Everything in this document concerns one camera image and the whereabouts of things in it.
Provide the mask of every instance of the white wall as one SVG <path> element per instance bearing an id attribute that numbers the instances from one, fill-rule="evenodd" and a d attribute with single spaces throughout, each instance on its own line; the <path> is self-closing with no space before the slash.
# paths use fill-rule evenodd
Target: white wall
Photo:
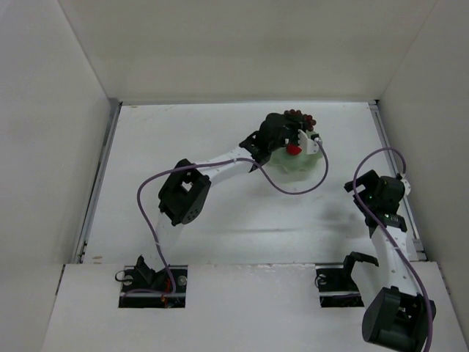
<path id="1" fill-rule="evenodd" d="M 109 105 L 56 0 L 0 2 L 0 341 L 38 351 Z"/>
<path id="2" fill-rule="evenodd" d="M 424 245 L 469 339 L 469 1 L 440 0 L 380 101 Z"/>
<path id="3" fill-rule="evenodd" d="M 60 0 L 110 97 L 380 97 L 435 0 Z"/>

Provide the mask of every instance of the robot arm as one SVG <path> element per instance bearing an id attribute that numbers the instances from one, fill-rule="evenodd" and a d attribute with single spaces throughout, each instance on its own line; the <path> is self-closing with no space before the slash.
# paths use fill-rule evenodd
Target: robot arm
<path id="1" fill-rule="evenodd" d="M 290 110 L 283 114 L 269 114 L 259 130 L 248 136 L 238 147 L 209 161 L 196 164 L 249 158 L 262 166 L 270 160 L 272 152 L 287 145 L 299 147 L 307 154 L 315 154 L 320 150 L 316 142 L 319 134 L 313 133 L 315 124 L 311 115 L 302 114 L 301 111 Z M 187 159 L 183 159 L 175 167 L 191 164 Z M 159 244 L 165 253 L 169 253 L 174 247 L 184 226 L 195 220 L 202 212 L 210 188 L 231 177 L 255 169 L 251 163 L 234 161 L 223 166 L 171 173 L 158 195 L 161 213 L 156 224 L 156 232 Z M 155 254 L 150 254 L 147 255 L 147 261 L 149 266 L 154 268 L 159 259 Z"/>
<path id="2" fill-rule="evenodd" d="M 384 223 L 398 249 L 409 260 L 408 249 L 413 244 L 407 238 L 404 218 L 396 212 L 402 197 L 410 192 L 410 186 L 400 178 L 378 177 L 373 170 L 367 172 L 357 179 L 357 185 L 365 187 L 358 196 Z M 352 183 L 346 183 L 345 189 L 352 191 Z M 344 261 L 344 269 L 357 285 L 366 308 L 362 322 L 363 339 L 395 351 L 418 352 L 424 345 L 428 331 L 424 298 L 397 248 L 363 210 L 356 196 L 354 198 L 355 204 L 365 215 L 365 223 L 377 253 L 377 258 L 352 253 Z M 435 303 L 430 301 L 430 305 L 432 317 L 435 318 Z"/>

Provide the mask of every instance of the red bead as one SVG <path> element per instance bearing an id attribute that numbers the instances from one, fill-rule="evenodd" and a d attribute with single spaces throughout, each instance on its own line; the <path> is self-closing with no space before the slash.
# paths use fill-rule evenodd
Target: red bead
<path id="1" fill-rule="evenodd" d="M 294 144 L 288 144 L 287 153 L 289 153 L 290 155 L 298 155 L 301 153 L 301 148 Z"/>

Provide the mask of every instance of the white floor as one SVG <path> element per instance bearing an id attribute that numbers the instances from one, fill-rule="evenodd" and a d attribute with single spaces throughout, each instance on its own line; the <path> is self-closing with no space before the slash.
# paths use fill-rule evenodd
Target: white floor
<path id="1" fill-rule="evenodd" d="M 0 351 L 40 351 L 62 267 L 38 263 L 0 267 Z"/>
<path id="2" fill-rule="evenodd" d="M 414 263 L 437 315 L 432 352 L 467 351 L 435 263 Z M 378 352 L 363 308 L 321 308 L 313 265 L 190 265 L 184 309 L 120 309 L 119 264 L 67 265 L 43 352 Z"/>
<path id="3" fill-rule="evenodd" d="M 330 263 L 351 251 L 374 254 L 363 216 L 344 183 L 358 163 L 382 147 L 367 103 L 270 102 L 122 108 L 92 224 L 85 263 L 134 264 L 152 236 L 136 206 L 140 183 L 180 159 L 197 162 L 231 150 L 273 111 L 314 115 L 330 159 L 330 173 L 315 192 L 278 193 L 259 172 L 210 190 L 200 217 L 186 226 L 172 264 Z M 309 172 L 287 174 L 266 167 L 282 187 L 305 189 L 322 177 L 322 159 Z M 384 154 L 363 169 L 389 175 Z M 158 217 L 163 179 L 149 184 L 143 203 Z M 410 235 L 413 235 L 410 223 Z"/>

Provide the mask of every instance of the screw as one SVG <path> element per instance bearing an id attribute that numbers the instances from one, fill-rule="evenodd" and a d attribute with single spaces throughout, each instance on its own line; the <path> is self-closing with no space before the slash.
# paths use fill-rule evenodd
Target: screw
<path id="1" fill-rule="evenodd" d="M 326 275 L 324 274 L 319 274 L 316 278 L 317 283 L 319 285 L 326 285 L 328 282 L 325 279 L 326 279 Z"/>
<path id="2" fill-rule="evenodd" d="M 179 286 L 186 286 L 188 284 L 188 278 L 184 275 L 181 275 L 177 278 L 177 284 Z"/>
<path id="3" fill-rule="evenodd" d="M 124 286 L 128 286 L 128 285 L 131 285 L 132 284 L 132 280 L 133 280 L 133 277 L 131 275 L 125 275 L 124 276 L 124 279 L 122 281 L 122 284 Z"/>

